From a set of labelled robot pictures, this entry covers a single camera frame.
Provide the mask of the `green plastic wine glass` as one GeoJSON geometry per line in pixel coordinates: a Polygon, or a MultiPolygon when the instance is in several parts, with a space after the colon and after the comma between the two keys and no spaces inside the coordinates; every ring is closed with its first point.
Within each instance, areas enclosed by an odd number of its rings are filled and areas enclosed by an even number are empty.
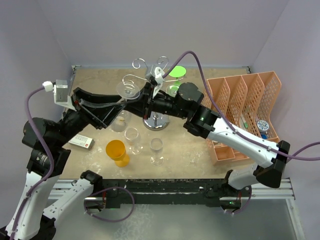
{"type": "Polygon", "coordinates": [[[167,86],[166,88],[166,93],[171,96],[171,97],[175,97],[177,94],[177,91],[180,87],[181,80],[185,77],[187,70],[180,65],[177,65],[174,67],[174,69],[169,73],[169,76],[174,78],[174,80],[172,80],[172,83],[170,85],[167,86]]]}

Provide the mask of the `orange plastic wine glass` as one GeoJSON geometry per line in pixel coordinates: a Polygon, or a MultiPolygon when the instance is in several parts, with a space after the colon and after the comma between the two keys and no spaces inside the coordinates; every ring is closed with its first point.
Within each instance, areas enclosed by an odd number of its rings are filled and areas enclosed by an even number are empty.
{"type": "Polygon", "coordinates": [[[125,144],[121,140],[112,140],[105,147],[106,154],[114,161],[117,167],[126,167],[130,162],[125,144]]]}

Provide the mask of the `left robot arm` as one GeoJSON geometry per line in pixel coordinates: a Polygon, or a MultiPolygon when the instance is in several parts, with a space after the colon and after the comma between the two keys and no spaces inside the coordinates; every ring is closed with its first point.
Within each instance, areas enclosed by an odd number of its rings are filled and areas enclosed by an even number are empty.
{"type": "Polygon", "coordinates": [[[29,117],[24,125],[22,143],[31,148],[26,182],[11,221],[0,230],[3,240],[51,240],[78,201],[103,191],[102,176],[87,170],[59,200],[47,204],[71,154],[65,144],[88,125],[108,127],[125,107],[119,95],[82,89],[68,99],[70,107],[61,120],[29,117]]]}

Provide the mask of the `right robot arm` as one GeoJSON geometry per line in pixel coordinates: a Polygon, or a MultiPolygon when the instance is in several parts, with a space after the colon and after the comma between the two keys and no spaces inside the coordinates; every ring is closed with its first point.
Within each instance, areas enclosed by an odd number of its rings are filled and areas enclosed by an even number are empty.
{"type": "Polygon", "coordinates": [[[229,170],[222,183],[228,196],[256,183],[279,188],[287,163],[290,144],[262,139],[228,122],[222,114],[201,104],[204,94],[192,82],[183,83],[174,97],[156,91],[147,82],[139,88],[131,81],[122,81],[125,110],[146,119],[151,112],[186,119],[184,128],[196,137],[216,141],[243,153],[254,163],[241,170],[229,170]]]}

